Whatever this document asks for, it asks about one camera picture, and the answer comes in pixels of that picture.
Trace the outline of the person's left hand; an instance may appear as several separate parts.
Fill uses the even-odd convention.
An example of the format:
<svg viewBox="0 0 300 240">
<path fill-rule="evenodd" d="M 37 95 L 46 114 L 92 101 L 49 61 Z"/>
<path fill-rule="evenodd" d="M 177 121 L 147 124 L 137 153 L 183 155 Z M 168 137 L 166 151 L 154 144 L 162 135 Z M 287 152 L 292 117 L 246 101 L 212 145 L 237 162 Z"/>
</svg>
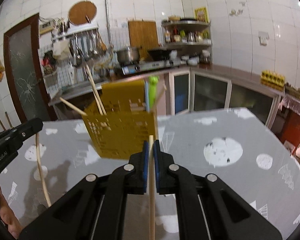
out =
<svg viewBox="0 0 300 240">
<path fill-rule="evenodd" d="M 15 238 L 18 239 L 19 235 L 23 229 L 19 220 L 15 216 L 13 210 L 8 205 L 4 195 L 2 194 L 0 187 L 0 217 L 2 221 L 7 224 L 8 231 Z"/>
</svg>

